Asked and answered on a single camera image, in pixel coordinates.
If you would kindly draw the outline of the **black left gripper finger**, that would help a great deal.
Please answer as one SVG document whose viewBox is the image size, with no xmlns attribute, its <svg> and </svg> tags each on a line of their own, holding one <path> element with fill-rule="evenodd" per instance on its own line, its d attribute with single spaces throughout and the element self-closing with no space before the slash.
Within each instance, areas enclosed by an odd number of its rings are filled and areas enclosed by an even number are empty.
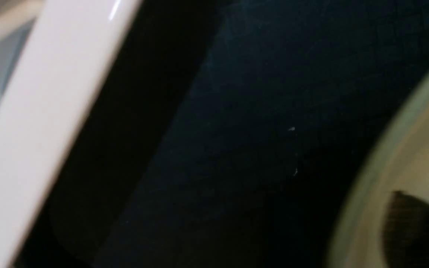
<svg viewBox="0 0 429 268">
<path fill-rule="evenodd" d="M 429 203 L 395 191 L 382 227 L 388 268 L 429 268 Z"/>
</svg>

